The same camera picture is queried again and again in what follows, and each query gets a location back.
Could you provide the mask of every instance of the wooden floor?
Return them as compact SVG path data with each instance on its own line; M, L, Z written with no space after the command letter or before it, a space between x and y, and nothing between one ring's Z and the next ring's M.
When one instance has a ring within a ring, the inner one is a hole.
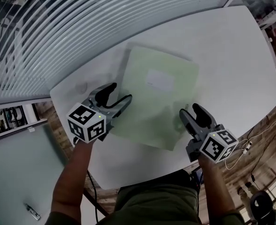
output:
M36 107L40 118L48 119L58 142L60 143L66 156L69 158L73 148L60 123L52 102L39 103L36 104ZM276 121L276 107L269 114L267 114L267 117L262 119L262 121L260 121L254 127L253 131L249 135L249 138L267 129L273 123L273 121ZM241 141L242 139L246 138L248 133L249 131L241 136L239 140ZM236 208L242 207L240 198L237 195L237 188L242 186L246 190L244 184L247 181L251 181L251 170L254 168L258 162L259 157L263 154L263 151L267 146L268 147L264 152L263 157L260 159L260 162L256 166L253 175L255 176L255 182L260 189L266 189L275 180L275 176L269 170L269 168L272 168L274 171L276 171L276 123L267 132L254 138L252 142L253 145L251 146L249 152L242 156L236 166L231 170L227 170L224 166L224 163L219 164ZM227 166L231 167L240 155L240 150L235 151L233 156L227 160ZM185 168L185 170L190 172L197 166L197 164L192 165ZM97 202L108 213L112 213L114 210L118 189L103 190L97 185L96 181L94 181L94 184L97 189ZM88 193L94 197L93 188L88 177L86 178L85 188L87 189ZM206 194L203 186L199 195L199 217L204 224L208 223Z

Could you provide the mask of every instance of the forearm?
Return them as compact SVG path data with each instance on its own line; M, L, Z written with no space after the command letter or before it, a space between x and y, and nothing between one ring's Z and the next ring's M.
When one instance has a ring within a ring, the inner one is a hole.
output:
M51 211L62 212L81 221L80 205L92 144L78 142L72 156L61 173L53 192Z
M202 167L207 197L209 219L219 218L234 210L235 205L226 187L218 166L208 164Z

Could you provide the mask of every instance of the hand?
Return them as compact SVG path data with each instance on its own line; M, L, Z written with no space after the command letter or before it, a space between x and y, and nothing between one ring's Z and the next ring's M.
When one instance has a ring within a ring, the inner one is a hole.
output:
M215 165L214 162L212 162L209 158L207 158L202 153L200 153L198 160L199 160L199 165L200 165L201 168L213 167Z

